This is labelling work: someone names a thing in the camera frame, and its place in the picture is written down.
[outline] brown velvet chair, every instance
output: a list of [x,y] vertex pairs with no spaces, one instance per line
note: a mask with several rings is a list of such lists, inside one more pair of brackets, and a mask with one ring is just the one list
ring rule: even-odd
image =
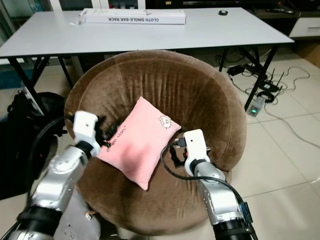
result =
[[[181,132],[202,129],[211,148],[211,161],[231,180],[231,169],[240,160],[246,142],[244,107],[231,81],[196,58],[164,50],[116,55],[91,68],[76,83],[65,113],[84,110],[106,116],[102,125],[106,130],[115,121],[124,120],[140,96],[180,124]],[[73,135],[71,123],[66,125]],[[174,167],[169,153],[165,161],[186,176],[183,167]],[[160,163],[144,191],[94,157],[78,189],[106,220],[139,234],[173,234],[208,217],[196,182],[175,178]]]

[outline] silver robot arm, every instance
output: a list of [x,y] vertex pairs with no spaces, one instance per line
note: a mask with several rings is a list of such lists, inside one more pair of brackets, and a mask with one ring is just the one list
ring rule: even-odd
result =
[[249,207],[246,202],[239,202],[228,184],[223,184],[225,175],[210,162],[203,132],[197,129],[185,132],[183,136],[183,145],[186,145],[188,153],[185,170],[192,177],[207,177],[198,179],[197,184],[213,226],[215,239],[251,240],[251,236],[256,239]]
[[74,115],[75,146],[49,163],[44,178],[38,184],[28,209],[18,219],[20,225],[9,240],[52,240],[60,218],[66,210],[74,185],[82,176],[88,159],[101,150],[96,140],[98,117],[85,111]]

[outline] cartoon print on pillow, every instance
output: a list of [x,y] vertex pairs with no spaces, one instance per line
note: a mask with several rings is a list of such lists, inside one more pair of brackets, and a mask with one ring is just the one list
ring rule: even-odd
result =
[[165,129],[168,129],[171,127],[171,118],[163,115],[161,117],[159,117],[160,123],[162,125],[162,127],[164,127]]

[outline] table top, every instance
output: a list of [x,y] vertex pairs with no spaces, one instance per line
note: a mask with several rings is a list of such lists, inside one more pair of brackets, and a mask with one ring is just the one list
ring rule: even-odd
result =
[[[220,10],[228,11],[228,15],[219,15]],[[184,25],[72,25],[80,11],[37,12],[0,47],[0,58],[294,42],[240,7],[195,8],[184,11]]]

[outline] white box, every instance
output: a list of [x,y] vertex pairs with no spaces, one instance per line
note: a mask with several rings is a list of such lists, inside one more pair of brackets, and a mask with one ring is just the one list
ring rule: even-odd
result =
[[106,24],[185,24],[180,9],[101,9],[85,8],[80,13],[85,23]]

